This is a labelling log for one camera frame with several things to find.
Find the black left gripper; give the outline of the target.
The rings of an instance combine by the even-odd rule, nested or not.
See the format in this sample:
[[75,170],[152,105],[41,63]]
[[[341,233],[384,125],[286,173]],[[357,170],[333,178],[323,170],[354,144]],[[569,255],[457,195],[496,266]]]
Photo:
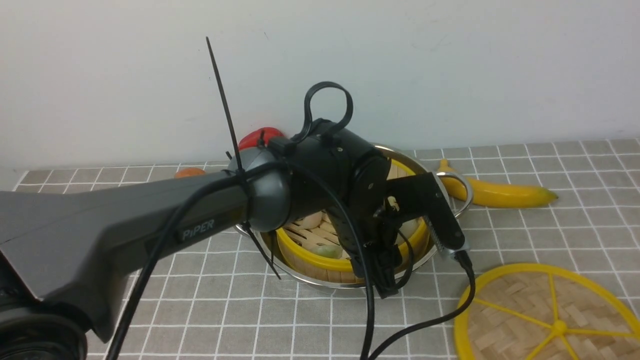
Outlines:
[[354,275],[364,278],[364,271],[368,271],[382,299],[395,296],[399,292],[396,269],[403,263],[396,244],[398,230],[393,226],[395,209],[389,199],[373,207],[354,203],[347,209],[345,215],[338,205],[333,205],[332,225]]

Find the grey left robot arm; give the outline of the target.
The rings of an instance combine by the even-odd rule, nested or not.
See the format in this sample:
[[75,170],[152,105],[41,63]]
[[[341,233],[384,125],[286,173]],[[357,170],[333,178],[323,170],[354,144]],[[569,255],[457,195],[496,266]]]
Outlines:
[[382,223],[391,161],[340,124],[241,150],[226,170],[98,191],[1,192],[1,358],[84,360],[86,332],[118,357],[158,261],[237,224],[274,231],[331,214],[355,269],[393,278]]

